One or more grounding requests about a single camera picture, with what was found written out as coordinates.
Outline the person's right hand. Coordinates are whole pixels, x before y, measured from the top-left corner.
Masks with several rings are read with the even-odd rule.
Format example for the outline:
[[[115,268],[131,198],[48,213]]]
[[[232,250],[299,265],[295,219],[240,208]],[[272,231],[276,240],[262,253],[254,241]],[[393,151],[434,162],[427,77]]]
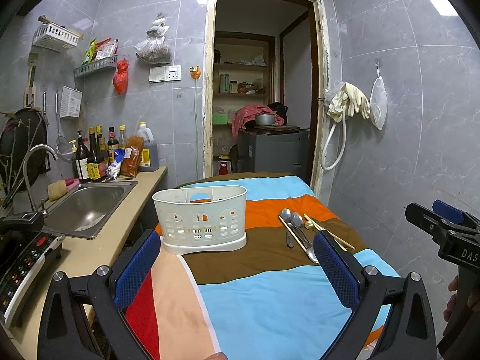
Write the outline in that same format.
[[[448,322],[452,316],[452,312],[456,306],[457,292],[459,287],[459,276],[457,275],[448,285],[448,291],[452,293],[445,310],[443,311],[443,319]],[[479,312],[479,292],[472,291],[467,299],[467,306],[473,312]]]

